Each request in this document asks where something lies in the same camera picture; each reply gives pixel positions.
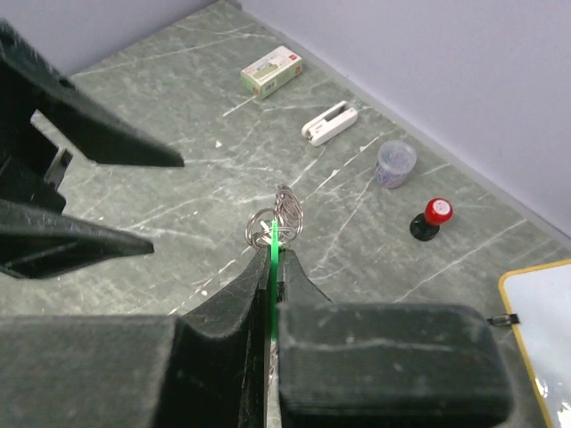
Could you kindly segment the green tagged key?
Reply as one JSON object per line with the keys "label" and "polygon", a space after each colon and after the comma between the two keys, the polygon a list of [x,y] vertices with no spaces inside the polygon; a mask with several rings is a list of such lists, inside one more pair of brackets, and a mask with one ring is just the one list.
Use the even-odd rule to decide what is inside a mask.
{"label": "green tagged key", "polygon": [[279,266],[279,231],[278,219],[274,217],[270,229],[270,270],[269,270],[269,314],[271,340],[277,341],[277,270]]}

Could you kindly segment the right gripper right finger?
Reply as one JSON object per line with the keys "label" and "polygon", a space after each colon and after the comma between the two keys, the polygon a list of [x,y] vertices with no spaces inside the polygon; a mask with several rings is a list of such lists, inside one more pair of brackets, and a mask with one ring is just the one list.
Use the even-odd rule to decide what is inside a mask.
{"label": "right gripper right finger", "polygon": [[495,427],[513,392],[487,320],[447,303],[333,302],[280,253],[285,427]]}

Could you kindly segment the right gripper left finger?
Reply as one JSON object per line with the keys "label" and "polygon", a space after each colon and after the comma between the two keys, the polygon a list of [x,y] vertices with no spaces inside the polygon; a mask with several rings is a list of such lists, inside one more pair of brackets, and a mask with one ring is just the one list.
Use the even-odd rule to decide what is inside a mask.
{"label": "right gripper left finger", "polygon": [[269,271],[185,315],[3,317],[2,426],[265,426]]}

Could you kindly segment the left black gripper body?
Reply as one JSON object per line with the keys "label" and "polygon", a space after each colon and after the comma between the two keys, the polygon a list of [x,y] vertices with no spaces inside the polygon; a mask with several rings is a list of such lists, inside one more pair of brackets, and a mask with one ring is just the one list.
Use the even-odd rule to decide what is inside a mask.
{"label": "left black gripper body", "polygon": [[60,214],[58,187],[72,154],[31,123],[35,111],[27,83],[1,81],[1,198]]}

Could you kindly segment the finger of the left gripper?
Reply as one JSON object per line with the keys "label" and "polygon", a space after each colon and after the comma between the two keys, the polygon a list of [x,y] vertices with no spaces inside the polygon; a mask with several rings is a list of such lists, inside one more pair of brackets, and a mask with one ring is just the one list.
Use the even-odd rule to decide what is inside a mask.
{"label": "finger of the left gripper", "polygon": [[2,19],[1,144],[13,148],[22,142],[35,111],[96,163],[184,166],[179,152],[95,102]]}
{"label": "finger of the left gripper", "polygon": [[153,253],[136,235],[28,205],[1,201],[1,272],[46,279],[123,257]]}

